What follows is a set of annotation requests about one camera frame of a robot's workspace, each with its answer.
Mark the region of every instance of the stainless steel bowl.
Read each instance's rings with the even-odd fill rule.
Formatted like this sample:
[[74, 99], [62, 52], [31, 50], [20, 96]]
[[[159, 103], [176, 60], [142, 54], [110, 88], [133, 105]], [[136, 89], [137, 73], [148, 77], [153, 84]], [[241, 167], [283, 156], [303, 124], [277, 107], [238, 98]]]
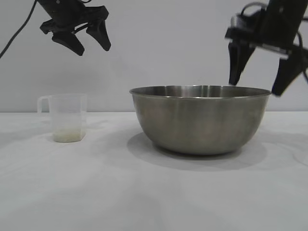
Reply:
[[221, 86], [132, 89], [138, 120], [158, 146], [184, 154], [222, 154], [257, 131], [270, 91]]

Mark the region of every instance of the translucent plastic cup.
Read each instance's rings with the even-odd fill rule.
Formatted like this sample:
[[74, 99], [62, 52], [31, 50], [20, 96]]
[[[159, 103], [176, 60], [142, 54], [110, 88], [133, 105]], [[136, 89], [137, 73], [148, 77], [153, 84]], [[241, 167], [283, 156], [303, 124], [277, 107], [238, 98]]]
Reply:
[[86, 135], [87, 95], [61, 94], [43, 96], [38, 99], [38, 113], [42, 112], [42, 101], [48, 100], [51, 115], [53, 140], [77, 142]]

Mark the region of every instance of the cup handle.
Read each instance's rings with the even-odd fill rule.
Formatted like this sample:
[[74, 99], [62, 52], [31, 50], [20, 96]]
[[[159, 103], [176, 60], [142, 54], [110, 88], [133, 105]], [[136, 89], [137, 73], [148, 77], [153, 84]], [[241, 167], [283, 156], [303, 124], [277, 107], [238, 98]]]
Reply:
[[42, 113], [42, 102], [43, 100], [48, 100], [51, 96], [50, 95], [46, 95], [46, 96], [42, 96], [39, 97], [38, 99], [38, 113]]

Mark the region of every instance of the white table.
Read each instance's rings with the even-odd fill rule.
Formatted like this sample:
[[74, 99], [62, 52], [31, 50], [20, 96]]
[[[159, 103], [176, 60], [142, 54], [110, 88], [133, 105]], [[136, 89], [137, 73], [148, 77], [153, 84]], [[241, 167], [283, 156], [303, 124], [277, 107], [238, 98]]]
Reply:
[[134, 113], [91, 114], [82, 142], [49, 132], [0, 114], [0, 231], [308, 231], [308, 113], [197, 159], [153, 147]]

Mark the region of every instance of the white liquid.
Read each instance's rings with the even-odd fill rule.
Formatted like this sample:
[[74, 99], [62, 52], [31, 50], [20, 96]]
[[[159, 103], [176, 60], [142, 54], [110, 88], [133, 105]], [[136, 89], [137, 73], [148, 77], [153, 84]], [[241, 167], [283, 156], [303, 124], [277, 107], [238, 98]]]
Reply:
[[86, 135], [80, 129], [62, 129], [53, 133], [53, 140], [61, 143], [81, 141]]

